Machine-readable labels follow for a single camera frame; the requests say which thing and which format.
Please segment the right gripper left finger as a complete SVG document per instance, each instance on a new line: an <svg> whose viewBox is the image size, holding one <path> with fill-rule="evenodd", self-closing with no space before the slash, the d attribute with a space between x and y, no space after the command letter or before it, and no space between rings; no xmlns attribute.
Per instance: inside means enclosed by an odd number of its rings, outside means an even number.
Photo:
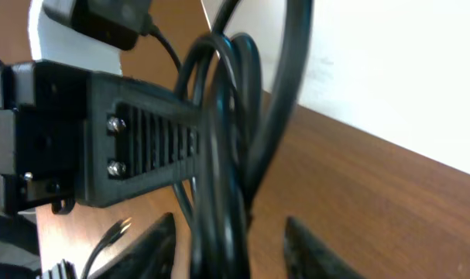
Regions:
<svg viewBox="0 0 470 279"><path fill-rule="evenodd" d="M125 223L118 222L112 235L113 240L103 238L92 251L85 264L85 277L90 279L170 279L176 249L176 224L172 213L162 215L137 239L129 244L118 256L114 257L93 274L89 271L98 254L114 244L125 232Z"/></svg>

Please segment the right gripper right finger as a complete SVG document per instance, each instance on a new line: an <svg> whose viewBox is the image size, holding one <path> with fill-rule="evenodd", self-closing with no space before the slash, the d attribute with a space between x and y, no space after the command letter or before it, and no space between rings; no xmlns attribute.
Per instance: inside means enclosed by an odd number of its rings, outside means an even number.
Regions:
<svg viewBox="0 0 470 279"><path fill-rule="evenodd" d="M364 279L293 216L286 218L283 254L289 279Z"/></svg>

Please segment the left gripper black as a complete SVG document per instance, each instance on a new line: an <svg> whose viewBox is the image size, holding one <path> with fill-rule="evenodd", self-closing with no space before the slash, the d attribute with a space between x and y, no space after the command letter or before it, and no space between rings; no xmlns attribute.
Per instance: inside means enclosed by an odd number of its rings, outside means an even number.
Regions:
<svg viewBox="0 0 470 279"><path fill-rule="evenodd" d="M49 60L0 65L0 214L45 204L68 212L82 123L81 205L108 207L198 175L198 107L156 84L88 76Z"/></svg>

